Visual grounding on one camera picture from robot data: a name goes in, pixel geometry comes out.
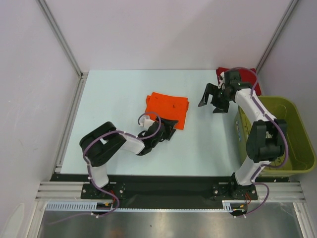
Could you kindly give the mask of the orange t shirt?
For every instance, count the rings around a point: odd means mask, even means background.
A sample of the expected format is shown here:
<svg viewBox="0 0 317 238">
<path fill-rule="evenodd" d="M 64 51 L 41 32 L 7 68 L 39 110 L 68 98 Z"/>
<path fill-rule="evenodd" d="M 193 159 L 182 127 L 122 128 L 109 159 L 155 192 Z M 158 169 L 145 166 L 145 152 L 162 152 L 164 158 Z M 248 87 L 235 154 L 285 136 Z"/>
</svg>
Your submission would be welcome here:
<svg viewBox="0 0 317 238">
<path fill-rule="evenodd" d="M 162 119 L 177 120 L 175 128 L 183 130 L 189 101 L 186 97 L 175 97 L 153 92 L 146 98 L 145 112 L 157 113 Z"/>
</svg>

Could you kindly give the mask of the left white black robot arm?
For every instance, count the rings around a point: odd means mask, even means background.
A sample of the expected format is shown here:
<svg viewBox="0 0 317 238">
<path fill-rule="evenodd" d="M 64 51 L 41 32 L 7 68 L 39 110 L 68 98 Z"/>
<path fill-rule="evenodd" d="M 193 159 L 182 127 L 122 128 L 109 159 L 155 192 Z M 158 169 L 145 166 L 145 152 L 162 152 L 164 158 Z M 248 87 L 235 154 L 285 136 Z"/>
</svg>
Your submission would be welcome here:
<svg viewBox="0 0 317 238">
<path fill-rule="evenodd" d="M 137 135 L 118 130 L 108 121 L 80 140 L 79 145 L 87 164 L 89 180 L 94 184 L 92 192 L 98 198 L 104 198 L 109 194 L 106 164 L 115 153 L 125 150 L 137 156 L 144 156 L 157 144 L 169 141 L 176 132 L 179 121 L 164 119 L 158 115 L 151 119 L 148 114 L 142 114 L 137 123 L 144 128 Z"/>
</svg>

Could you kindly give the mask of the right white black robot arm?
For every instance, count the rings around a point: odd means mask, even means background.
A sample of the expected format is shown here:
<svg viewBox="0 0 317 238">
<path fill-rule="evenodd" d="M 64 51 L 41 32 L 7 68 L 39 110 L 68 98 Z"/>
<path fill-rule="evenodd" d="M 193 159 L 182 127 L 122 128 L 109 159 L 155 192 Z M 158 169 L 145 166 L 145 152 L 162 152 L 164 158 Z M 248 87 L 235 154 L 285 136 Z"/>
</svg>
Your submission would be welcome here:
<svg viewBox="0 0 317 238">
<path fill-rule="evenodd" d="M 255 85 L 244 82 L 238 68 L 225 71 L 219 85 L 208 83 L 198 106 L 211 103 L 213 113 L 224 114 L 230 102 L 244 111 L 252 126 L 246 142 L 246 159 L 233 175 L 235 183 L 228 187 L 229 195 L 240 199 L 246 194 L 245 186 L 252 185 L 265 167 L 271 168 L 271 163 L 281 156 L 288 159 L 287 123 L 269 112 L 257 97 Z"/>
</svg>

